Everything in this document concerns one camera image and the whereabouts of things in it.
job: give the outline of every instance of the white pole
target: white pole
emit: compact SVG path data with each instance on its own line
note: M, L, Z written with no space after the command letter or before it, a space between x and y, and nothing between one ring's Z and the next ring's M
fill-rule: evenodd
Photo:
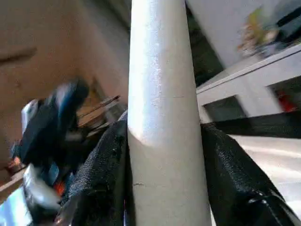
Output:
M211 225L184 0L133 0L128 140L137 226Z

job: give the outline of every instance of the white cylindrical post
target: white cylindrical post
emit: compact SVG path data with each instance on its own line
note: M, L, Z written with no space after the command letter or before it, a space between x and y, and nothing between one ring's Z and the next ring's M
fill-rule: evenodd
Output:
M128 141L136 225L211 225L184 0L132 2Z

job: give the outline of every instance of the red object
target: red object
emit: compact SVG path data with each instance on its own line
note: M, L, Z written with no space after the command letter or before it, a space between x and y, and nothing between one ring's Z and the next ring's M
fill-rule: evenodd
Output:
M290 102L289 96L284 91L279 91L277 93L280 105L285 112L294 112L297 110L297 106Z
M59 196L62 196L65 191L65 184L63 181L59 181L53 186L53 188L55 189L55 191L58 193Z

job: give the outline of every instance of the beige wall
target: beige wall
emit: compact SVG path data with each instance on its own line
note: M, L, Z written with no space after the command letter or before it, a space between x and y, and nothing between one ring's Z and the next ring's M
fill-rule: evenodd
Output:
M73 17L71 0L1 1L0 52L29 46L37 54L0 67L0 112L42 96L74 75Z
M106 96L127 103L129 32L103 1L77 1L79 68L95 77Z

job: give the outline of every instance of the black fabric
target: black fabric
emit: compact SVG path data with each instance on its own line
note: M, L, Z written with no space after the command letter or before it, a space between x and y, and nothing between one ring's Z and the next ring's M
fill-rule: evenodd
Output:
M127 121L118 121L104 133L80 167L57 221L66 221L68 215L71 225L123 224L126 150ZM66 214L75 203L73 214Z
M271 180L234 139L213 126L202 125L201 130L217 226L301 225Z
M301 138L301 111L212 122L205 125L215 126L224 133L232 135Z

